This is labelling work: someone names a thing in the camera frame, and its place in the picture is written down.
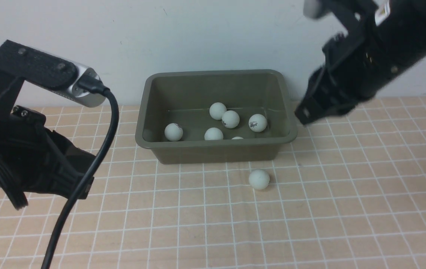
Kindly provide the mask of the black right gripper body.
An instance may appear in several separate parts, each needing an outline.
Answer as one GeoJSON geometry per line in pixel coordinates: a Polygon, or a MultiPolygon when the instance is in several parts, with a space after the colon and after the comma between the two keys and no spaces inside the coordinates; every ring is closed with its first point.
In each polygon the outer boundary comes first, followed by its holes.
{"type": "Polygon", "coordinates": [[[306,0],[303,14],[318,20],[332,13],[346,28],[327,41],[325,63],[310,75],[306,94],[295,110],[303,125],[341,117],[375,97],[385,81],[385,50],[377,36],[383,5],[373,0],[306,0]]]}

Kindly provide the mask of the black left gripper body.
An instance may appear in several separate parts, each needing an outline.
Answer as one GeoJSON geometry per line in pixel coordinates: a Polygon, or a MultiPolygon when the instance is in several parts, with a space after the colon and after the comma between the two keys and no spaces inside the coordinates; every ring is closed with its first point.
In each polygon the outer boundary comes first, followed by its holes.
{"type": "Polygon", "coordinates": [[[0,121],[0,158],[20,190],[68,198],[95,155],[47,129],[46,120],[40,112],[15,106],[0,121]]]}

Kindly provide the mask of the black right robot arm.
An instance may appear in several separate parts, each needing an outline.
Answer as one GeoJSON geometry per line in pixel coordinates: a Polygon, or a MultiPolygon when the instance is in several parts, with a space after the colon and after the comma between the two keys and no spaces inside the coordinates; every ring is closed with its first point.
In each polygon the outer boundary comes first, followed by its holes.
{"type": "Polygon", "coordinates": [[[303,125],[349,114],[426,57],[426,0],[306,0],[303,14],[334,14],[346,28],[327,41],[295,109],[303,125]]]}

